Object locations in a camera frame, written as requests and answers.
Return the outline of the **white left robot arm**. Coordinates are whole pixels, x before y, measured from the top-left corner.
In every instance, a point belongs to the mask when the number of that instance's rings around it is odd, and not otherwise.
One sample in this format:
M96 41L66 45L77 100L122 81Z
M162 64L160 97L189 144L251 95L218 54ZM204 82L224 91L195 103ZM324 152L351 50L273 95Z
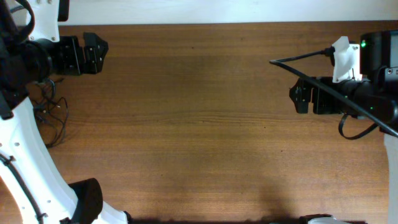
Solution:
M61 36L68 1L19 1L30 15L16 26L13 10L1 2L1 178L24 223L132 223L130 214L103 200L96 179L64 181L44 143L26 86L53 74L79 76L102 71L108 44L92 32Z

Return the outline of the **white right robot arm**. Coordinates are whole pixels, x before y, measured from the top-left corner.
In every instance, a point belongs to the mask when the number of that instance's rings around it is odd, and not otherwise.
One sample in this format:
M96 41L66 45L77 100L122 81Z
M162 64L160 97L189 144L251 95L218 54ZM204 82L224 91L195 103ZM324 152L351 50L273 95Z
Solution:
M340 37L322 52L331 58L330 77L318 81L351 100L378 120L397 130L397 31L363 34L358 44ZM347 117L364 115L320 87L299 78L289 91L296 112L305 114L313 105L315 114L342 114L338 130Z

